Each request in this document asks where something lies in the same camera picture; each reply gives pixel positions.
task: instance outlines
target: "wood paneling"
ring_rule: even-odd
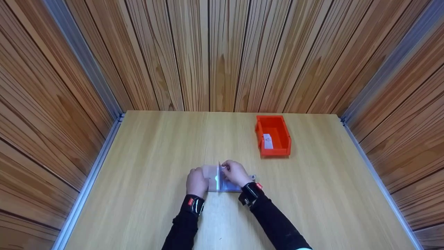
[[[289,8],[288,0],[251,1],[236,95],[236,112],[259,110]]]
[[[106,137],[113,119],[43,2],[7,0],[7,4],[61,80]]]
[[[67,0],[121,106],[286,113],[342,113],[428,2]]]
[[[414,8],[415,16],[428,2],[375,0],[362,18],[344,51],[331,69],[321,90],[310,106],[310,113],[331,113],[343,94],[358,76],[390,31],[399,31],[402,22],[397,22],[407,7]]]
[[[209,111],[208,1],[167,1],[186,111]]]
[[[444,63],[444,18],[410,52],[382,90],[349,123],[362,141]]]
[[[0,210],[61,229],[78,192],[0,141]]]
[[[168,110],[168,106],[163,106],[164,100],[158,104],[156,99],[155,89],[162,86],[153,88],[157,82],[152,82],[148,74],[125,1],[87,0],[86,3],[134,109],[158,110],[160,104]]]
[[[288,102],[280,101],[279,107],[285,105],[284,110],[290,113],[308,111],[371,2],[371,0],[333,2],[296,83],[290,83],[293,85],[293,90]]]
[[[66,0],[71,14],[75,18],[77,26],[82,32],[89,49],[100,66],[103,76],[107,80],[117,102],[120,104],[123,112],[134,109],[128,96],[125,84],[119,75],[118,69],[112,60],[112,57],[105,45],[100,32],[95,25],[94,19],[89,12],[88,6],[84,0]]]
[[[441,67],[361,142],[389,191],[444,167],[443,118]]]
[[[166,3],[129,0],[127,5],[160,109],[183,111]]]
[[[0,135],[80,189],[104,136],[0,2]]]
[[[392,194],[413,230],[444,222],[444,169]]]
[[[418,18],[418,16],[422,13],[425,6],[429,3],[429,0],[415,0],[412,1],[411,4],[407,7],[404,13],[401,15],[399,20],[393,26],[392,30],[388,33],[388,35],[384,38],[384,41],[379,45],[376,52],[372,55],[372,57],[365,63],[363,69],[358,73],[356,77],[349,77],[345,81],[343,81],[343,85],[348,86],[345,93],[340,97],[339,100],[331,99],[332,102],[336,102],[336,106],[333,108],[331,113],[335,113],[338,116],[342,116],[344,111],[348,108],[348,106],[352,103],[352,101],[356,98],[356,96],[361,92],[361,90],[365,87],[365,85],[370,81],[379,67],[382,65],[384,60],[390,55],[393,49],[399,44],[401,39],[410,29],[412,24]],[[333,89],[331,96],[334,95],[336,91],[344,91],[341,87],[338,89]]]
[[[424,249],[444,249],[444,224],[415,232]]]
[[[0,212],[0,249],[50,250],[58,231]]]
[[[234,111],[248,0],[210,0],[210,111]]]
[[[331,0],[293,1],[263,93],[261,112],[284,110],[331,4]]]
[[[425,2],[413,1],[403,16],[416,15],[409,10],[412,4],[423,8]],[[387,37],[402,20],[401,16]],[[398,66],[384,69],[390,70],[388,78],[349,122],[410,227],[421,230],[416,235],[425,249],[444,247],[442,230],[432,227],[444,223],[443,37],[444,17],[441,17]],[[393,43],[381,43],[382,49],[373,57],[382,56],[383,60],[383,55],[389,54],[388,48],[398,40],[395,36],[385,38],[391,39]],[[373,65],[377,67],[371,69],[367,65],[361,70],[354,80],[361,83],[352,84],[334,112],[345,109],[345,99],[355,96],[381,64],[374,60]]]

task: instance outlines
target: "person's right hand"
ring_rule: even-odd
[[[233,160],[226,160],[221,164],[222,172],[228,178],[228,180],[240,187],[252,182],[250,176],[245,171],[244,166],[239,162]]]

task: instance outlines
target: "orange plastic bin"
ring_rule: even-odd
[[[256,119],[255,132],[261,156],[289,156],[291,138],[284,117],[256,116]]]

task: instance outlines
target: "wrist strap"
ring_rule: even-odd
[[[262,185],[256,182],[250,182],[242,187],[239,201],[243,206],[247,205],[250,207],[261,195],[265,195],[264,191],[262,191]]]
[[[203,204],[205,200],[194,194],[187,194],[183,199],[181,211],[191,212],[196,216],[199,216],[203,210]]]

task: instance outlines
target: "table surface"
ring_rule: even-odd
[[[414,249],[336,115],[284,114],[289,158],[261,159],[257,113],[129,111],[66,249],[160,249],[191,168],[234,159],[314,249]],[[273,249],[238,193],[209,193],[194,249]]]

